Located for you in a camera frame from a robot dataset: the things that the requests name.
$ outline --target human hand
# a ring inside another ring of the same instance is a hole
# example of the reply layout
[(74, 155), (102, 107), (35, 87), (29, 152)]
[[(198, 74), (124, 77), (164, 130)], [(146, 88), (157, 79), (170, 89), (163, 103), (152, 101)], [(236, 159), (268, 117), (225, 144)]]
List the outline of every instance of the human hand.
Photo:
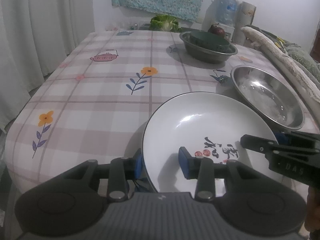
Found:
[(306, 230), (314, 232), (320, 229), (320, 192), (309, 187), (307, 198), (307, 217), (304, 222)]

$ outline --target teapot print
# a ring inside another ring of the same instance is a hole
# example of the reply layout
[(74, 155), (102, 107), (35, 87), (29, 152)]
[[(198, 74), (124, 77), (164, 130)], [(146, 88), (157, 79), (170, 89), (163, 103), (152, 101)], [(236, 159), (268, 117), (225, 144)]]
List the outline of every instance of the teapot print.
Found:
[(90, 59), (96, 62), (108, 62), (116, 59), (118, 57), (118, 52), (116, 51), (116, 54), (111, 54), (109, 52), (100, 54), (94, 57), (91, 57)]

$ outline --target green leafy vegetable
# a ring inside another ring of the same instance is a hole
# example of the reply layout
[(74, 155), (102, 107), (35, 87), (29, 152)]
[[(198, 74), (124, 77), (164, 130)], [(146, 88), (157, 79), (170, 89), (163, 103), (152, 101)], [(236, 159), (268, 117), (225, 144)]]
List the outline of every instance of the green leafy vegetable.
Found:
[(165, 32), (181, 32), (177, 18), (170, 15), (157, 15), (150, 21), (150, 30)]

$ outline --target plaid tablecloth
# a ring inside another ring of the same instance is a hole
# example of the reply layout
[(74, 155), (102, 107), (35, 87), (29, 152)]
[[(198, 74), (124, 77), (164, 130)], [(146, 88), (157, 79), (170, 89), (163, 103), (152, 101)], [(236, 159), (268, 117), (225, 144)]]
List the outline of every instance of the plaid tablecloth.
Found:
[[(192, 91), (223, 94), (237, 65), (261, 68), (287, 84), (260, 52), (237, 48), (237, 55), (213, 65), (189, 56), (177, 33), (90, 33), (8, 133), (5, 158), (15, 185), (24, 192), (88, 159), (109, 163), (132, 156), (147, 120), (164, 101)], [(304, 112), (302, 130), (318, 133), (305, 107)]]

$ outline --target oval metal bowl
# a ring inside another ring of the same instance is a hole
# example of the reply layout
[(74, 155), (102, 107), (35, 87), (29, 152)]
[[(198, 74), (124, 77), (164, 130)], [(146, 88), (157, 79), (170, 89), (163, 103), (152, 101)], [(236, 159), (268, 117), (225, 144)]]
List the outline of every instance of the oval metal bowl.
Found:
[(287, 129), (298, 130), (304, 114), (295, 95), (279, 80), (255, 67), (232, 69), (231, 79), (238, 92), (261, 115)]
[(190, 32), (180, 33), (180, 39), (183, 40), (184, 46), (186, 47), (188, 54), (204, 62), (218, 64), (223, 61), (226, 61), (231, 55), (235, 55), (238, 53), (237, 48), (233, 46), (231, 43), (229, 45), (228, 52), (222, 53), (222, 52), (201, 48), (195, 44), (192, 44), (189, 40), (189, 37), (190, 37)]

